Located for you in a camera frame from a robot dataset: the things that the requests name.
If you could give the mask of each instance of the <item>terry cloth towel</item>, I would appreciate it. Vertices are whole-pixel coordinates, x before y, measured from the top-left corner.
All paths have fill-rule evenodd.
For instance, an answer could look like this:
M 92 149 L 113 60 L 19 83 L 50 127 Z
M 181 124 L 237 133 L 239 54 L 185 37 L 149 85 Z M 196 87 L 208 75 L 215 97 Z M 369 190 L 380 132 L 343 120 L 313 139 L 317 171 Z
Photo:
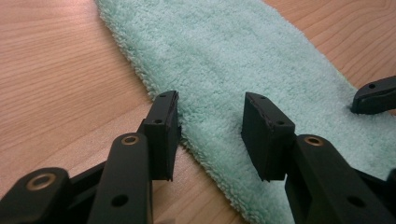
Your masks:
M 396 118 L 349 111 L 356 92 L 260 0 L 97 0 L 122 52 L 155 96 L 179 92 L 182 136 L 232 206 L 253 223 L 292 223 L 284 182 L 262 182 L 241 138 L 246 91 L 270 98 L 296 133 L 330 140 L 349 164 L 386 178 Z

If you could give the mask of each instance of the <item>light wood tabletop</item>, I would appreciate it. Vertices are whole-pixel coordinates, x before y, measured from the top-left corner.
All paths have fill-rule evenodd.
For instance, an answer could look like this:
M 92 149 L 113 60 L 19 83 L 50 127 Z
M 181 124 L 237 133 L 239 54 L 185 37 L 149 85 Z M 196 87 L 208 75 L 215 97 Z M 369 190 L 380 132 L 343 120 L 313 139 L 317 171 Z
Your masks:
M 396 1 L 267 0 L 356 87 L 396 75 Z M 0 197 L 23 175 L 77 175 L 135 132 L 150 100 L 92 0 L 0 2 Z M 188 150 L 154 181 L 156 223 L 243 223 Z

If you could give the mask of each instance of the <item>mint green towel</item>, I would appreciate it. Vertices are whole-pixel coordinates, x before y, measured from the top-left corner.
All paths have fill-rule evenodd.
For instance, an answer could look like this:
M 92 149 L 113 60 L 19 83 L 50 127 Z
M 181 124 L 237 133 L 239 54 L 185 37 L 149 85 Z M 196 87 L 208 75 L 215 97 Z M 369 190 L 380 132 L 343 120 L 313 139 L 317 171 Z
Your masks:
M 241 126 L 246 91 L 269 97 L 296 133 L 330 140 L 363 172 L 395 166 L 396 118 L 350 113 L 356 90 L 260 0 L 97 0 L 152 98 L 179 92 L 183 137 L 233 207 L 254 223 L 292 223 L 284 182 L 261 182 Z

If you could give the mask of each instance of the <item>wooden table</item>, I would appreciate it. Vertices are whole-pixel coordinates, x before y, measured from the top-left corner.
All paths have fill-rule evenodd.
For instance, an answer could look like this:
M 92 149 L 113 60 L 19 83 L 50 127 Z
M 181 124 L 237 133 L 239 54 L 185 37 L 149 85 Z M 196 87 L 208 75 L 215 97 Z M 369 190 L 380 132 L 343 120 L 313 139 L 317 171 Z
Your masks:
M 396 1 L 267 0 L 356 87 L 396 75 Z M 49 166 L 104 161 L 150 100 L 90 0 L 0 3 L 0 197 Z M 175 181 L 154 182 L 156 223 L 243 223 L 186 149 Z

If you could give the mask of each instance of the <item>black plastic part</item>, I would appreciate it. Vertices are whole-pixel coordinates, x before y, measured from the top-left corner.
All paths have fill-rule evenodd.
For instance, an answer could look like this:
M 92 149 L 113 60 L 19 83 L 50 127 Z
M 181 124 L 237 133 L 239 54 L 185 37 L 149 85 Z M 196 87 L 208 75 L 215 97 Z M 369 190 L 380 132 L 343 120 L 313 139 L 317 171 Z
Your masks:
M 177 120 L 177 99 L 176 91 L 158 95 L 138 130 L 148 139 L 153 180 L 173 180 L 176 150 L 181 134 Z
M 296 223 L 396 223 L 326 139 L 299 135 L 291 153 L 286 192 Z
M 116 138 L 88 223 L 152 223 L 149 148 L 145 135 Z
M 396 109 L 396 76 L 379 79 L 360 88 L 353 98 L 352 113 L 373 115 Z
M 260 178 L 283 180 L 289 164 L 285 150 L 294 141 L 294 123 L 268 98 L 247 92 L 242 139 Z
M 43 168 L 20 180 L 0 203 L 0 223 L 42 223 L 61 213 L 71 199 L 66 170 Z

